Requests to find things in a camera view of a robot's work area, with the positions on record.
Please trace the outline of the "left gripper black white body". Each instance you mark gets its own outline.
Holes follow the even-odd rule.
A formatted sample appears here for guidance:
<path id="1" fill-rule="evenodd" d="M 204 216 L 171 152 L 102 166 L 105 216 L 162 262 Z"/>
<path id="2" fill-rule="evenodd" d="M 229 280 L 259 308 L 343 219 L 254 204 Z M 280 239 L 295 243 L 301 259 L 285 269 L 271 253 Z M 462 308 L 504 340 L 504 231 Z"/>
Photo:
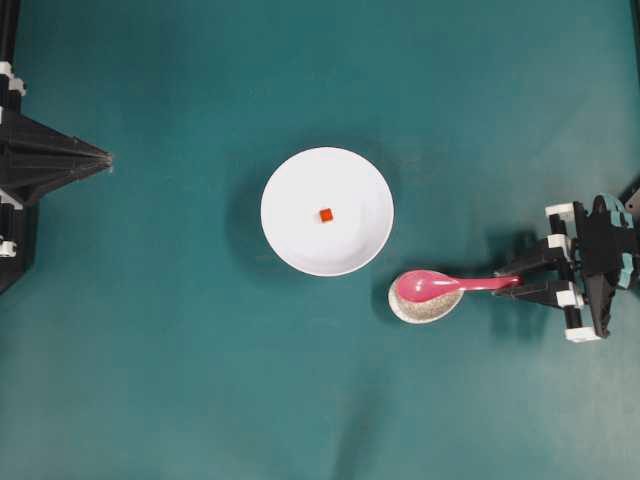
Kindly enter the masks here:
<path id="1" fill-rule="evenodd" d="M 10 61 L 1 61 L 1 114 L 21 112 L 24 82 Z M 36 253 L 38 207 L 19 202 L 18 194 L 1 188 L 1 292 L 5 293 L 32 267 Z"/>

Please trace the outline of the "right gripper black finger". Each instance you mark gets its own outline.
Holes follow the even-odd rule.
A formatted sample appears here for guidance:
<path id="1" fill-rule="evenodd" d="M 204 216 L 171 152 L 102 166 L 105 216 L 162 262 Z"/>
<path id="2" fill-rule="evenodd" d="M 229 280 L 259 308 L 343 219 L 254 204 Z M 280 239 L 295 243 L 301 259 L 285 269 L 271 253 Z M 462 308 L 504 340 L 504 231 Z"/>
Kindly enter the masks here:
<path id="1" fill-rule="evenodd" d="M 495 296 L 508 297 L 553 308 L 582 308 L 583 296 L 575 284 L 567 280 L 545 281 L 511 288 L 498 289 Z"/>
<path id="2" fill-rule="evenodd" d="M 538 270 L 558 270 L 571 265 L 571 239 L 552 234 L 538 240 L 524 253 L 494 271 L 495 276 L 523 275 Z"/>

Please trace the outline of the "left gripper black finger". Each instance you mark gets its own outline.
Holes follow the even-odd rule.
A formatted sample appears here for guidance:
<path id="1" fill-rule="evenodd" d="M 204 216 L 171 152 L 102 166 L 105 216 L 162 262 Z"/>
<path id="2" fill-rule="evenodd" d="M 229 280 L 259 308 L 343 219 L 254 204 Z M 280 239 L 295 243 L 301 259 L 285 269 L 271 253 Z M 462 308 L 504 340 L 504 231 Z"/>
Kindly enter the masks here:
<path id="1" fill-rule="evenodd" d="M 28 166 L 2 166 L 1 191 L 23 206 L 32 206 L 48 193 L 111 168 L 112 164 L 96 159 L 47 159 Z"/>
<path id="2" fill-rule="evenodd" d="M 1 142 L 21 152 L 77 156 L 112 164 L 110 153 L 11 110 L 1 111 Z"/>

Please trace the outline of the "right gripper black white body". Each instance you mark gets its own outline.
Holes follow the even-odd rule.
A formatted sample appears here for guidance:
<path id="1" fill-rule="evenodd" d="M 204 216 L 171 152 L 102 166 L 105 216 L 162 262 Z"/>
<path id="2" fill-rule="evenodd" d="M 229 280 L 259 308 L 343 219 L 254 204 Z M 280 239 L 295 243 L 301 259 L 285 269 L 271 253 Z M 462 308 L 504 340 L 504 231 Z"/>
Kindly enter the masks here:
<path id="1" fill-rule="evenodd" d="M 579 202 L 545 208 L 560 289 L 555 306 L 565 314 L 565 338 L 590 342 L 609 336 L 615 293 L 639 279 L 639 227 L 616 197 L 600 193 L 586 209 Z"/>

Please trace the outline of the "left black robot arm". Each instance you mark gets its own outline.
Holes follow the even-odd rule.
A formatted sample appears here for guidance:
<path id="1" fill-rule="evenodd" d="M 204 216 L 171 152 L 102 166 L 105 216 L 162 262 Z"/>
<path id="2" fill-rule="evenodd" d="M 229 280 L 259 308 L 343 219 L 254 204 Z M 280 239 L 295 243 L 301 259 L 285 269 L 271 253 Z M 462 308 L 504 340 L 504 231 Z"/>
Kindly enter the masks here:
<path id="1" fill-rule="evenodd" d="M 1 290 L 32 266 L 39 201 L 112 167 L 110 153 L 21 112 L 27 89 L 13 62 L 20 3 L 1 3 Z"/>

